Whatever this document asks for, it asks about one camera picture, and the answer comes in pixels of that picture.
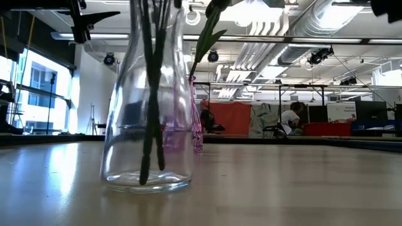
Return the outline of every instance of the white wall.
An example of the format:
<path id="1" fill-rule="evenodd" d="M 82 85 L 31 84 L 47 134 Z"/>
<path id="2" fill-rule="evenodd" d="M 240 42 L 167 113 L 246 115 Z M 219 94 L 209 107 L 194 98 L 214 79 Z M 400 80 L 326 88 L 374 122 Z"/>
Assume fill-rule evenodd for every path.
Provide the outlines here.
<path id="1" fill-rule="evenodd" d="M 95 123 L 106 123 L 117 75 L 78 45 L 75 48 L 75 65 L 69 130 L 71 133 L 92 134 L 90 129 L 87 130 L 91 104 L 95 105 Z"/>

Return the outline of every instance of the man in white shirt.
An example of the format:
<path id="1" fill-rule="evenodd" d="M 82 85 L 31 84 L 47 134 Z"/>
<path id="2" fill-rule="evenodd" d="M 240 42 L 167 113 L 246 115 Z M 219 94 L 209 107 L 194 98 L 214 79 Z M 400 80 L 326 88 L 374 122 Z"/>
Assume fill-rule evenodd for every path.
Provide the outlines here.
<path id="1" fill-rule="evenodd" d="M 303 109 L 304 103 L 294 102 L 290 104 L 290 110 L 286 110 L 282 113 L 282 121 L 279 119 L 278 122 L 281 123 L 286 134 L 292 132 L 292 127 L 298 126 L 300 117 L 297 114 L 301 113 Z"/>

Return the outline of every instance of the green leaf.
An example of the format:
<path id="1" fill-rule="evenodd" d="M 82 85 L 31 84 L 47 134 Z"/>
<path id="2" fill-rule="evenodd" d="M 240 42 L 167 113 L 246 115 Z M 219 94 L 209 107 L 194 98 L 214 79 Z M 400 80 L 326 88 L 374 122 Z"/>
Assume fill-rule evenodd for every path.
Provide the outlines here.
<path id="1" fill-rule="evenodd" d="M 207 19 L 207 22 L 201 31 L 200 37 L 198 38 L 196 52 L 195 52 L 195 61 L 200 62 L 204 55 L 201 55 L 200 52 L 203 51 L 204 45 L 207 42 L 207 39 L 212 35 L 214 31 L 215 24 L 218 22 L 220 17 L 220 11 L 218 8 L 214 8 L 211 12 L 210 17 Z"/>
<path id="2" fill-rule="evenodd" d="M 209 37 L 209 39 L 203 45 L 202 50 L 200 50 L 200 59 L 197 63 L 200 63 L 202 57 L 207 54 L 208 50 L 219 40 L 219 38 L 226 32 L 227 30 L 222 30 L 216 32 L 214 35 Z"/>

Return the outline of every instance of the spotlight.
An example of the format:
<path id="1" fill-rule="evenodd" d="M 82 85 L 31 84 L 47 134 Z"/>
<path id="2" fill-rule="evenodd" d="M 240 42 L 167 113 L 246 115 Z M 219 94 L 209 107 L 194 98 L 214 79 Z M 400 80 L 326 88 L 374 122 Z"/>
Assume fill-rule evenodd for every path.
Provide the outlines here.
<path id="1" fill-rule="evenodd" d="M 106 66 L 112 66 L 116 60 L 114 59 L 114 53 L 106 53 L 105 59 L 103 59 L 103 63 Z"/>
<path id="2" fill-rule="evenodd" d="M 218 53 L 216 52 L 216 50 L 211 50 L 208 54 L 208 61 L 210 63 L 214 63 L 217 62 L 219 59 Z"/>
<path id="3" fill-rule="evenodd" d="M 312 53 L 311 57 L 307 60 L 307 62 L 311 65 L 318 65 L 324 60 L 328 59 L 328 57 L 333 54 L 334 49 L 332 47 L 319 49 L 318 52 Z"/>
<path id="4" fill-rule="evenodd" d="M 339 85 L 356 85 L 356 84 L 357 84 L 356 77 L 353 76 L 353 77 L 341 80 Z"/>

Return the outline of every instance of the chair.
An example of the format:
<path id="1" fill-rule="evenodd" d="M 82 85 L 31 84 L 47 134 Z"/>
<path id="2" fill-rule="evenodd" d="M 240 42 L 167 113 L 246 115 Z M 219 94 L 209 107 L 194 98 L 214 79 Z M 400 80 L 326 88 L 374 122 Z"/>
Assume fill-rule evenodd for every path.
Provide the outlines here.
<path id="1" fill-rule="evenodd" d="M 263 138 L 266 137 L 266 132 L 273 132 L 273 136 L 276 139 L 286 139 L 286 133 L 285 130 L 282 128 L 282 125 L 280 123 L 277 123 L 277 125 L 274 126 L 266 126 L 263 128 Z"/>

